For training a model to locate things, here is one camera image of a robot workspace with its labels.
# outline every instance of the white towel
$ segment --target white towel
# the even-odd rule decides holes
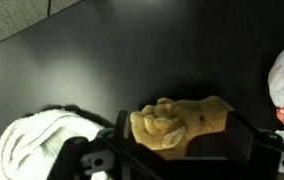
[[[65,140],[92,141],[102,126],[64,110],[14,121],[0,138],[0,180],[45,180]],[[108,179],[104,172],[92,179]]]

